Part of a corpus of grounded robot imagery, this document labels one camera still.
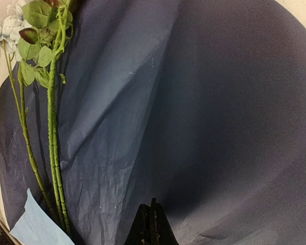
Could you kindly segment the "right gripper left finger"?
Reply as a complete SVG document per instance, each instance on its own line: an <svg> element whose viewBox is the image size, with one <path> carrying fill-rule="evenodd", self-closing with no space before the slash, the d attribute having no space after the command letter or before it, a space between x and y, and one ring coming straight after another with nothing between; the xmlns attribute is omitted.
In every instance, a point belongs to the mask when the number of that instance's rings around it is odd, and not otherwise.
<svg viewBox="0 0 306 245"><path fill-rule="evenodd" d="M129 234L124 244L144 245L150 244L150 224L149 224L150 207L141 204L131 225Z"/></svg>

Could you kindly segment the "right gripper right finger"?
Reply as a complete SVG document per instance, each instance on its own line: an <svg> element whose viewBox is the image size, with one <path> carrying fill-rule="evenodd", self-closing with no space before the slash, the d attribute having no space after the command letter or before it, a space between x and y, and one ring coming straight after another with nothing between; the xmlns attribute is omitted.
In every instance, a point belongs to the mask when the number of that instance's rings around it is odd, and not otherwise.
<svg viewBox="0 0 306 245"><path fill-rule="evenodd" d="M161 204L152 198L150 204L150 244L179 245Z"/></svg>

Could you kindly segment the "blue wrapping paper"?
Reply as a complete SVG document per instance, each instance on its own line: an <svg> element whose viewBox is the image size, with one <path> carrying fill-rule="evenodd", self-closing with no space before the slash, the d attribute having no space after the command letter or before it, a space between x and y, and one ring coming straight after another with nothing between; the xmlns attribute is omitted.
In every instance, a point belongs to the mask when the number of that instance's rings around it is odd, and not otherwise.
<svg viewBox="0 0 306 245"><path fill-rule="evenodd" d="M306 244L306 29L276 1L79 1L58 61L72 239L160 203L180 244Z"/></svg>

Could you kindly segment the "artificial flower bunch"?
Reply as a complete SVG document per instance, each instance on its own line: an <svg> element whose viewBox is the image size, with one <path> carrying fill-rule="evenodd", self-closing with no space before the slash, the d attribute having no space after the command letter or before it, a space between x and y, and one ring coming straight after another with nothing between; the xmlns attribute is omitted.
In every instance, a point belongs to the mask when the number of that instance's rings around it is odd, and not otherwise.
<svg viewBox="0 0 306 245"><path fill-rule="evenodd" d="M8 69L29 162L53 219L72 236L58 153L56 116L57 62L73 36L74 1L16 1L0 21L0 54ZM47 124L50 171L55 204L52 204L31 146L25 88L38 82L47 90Z"/></svg>

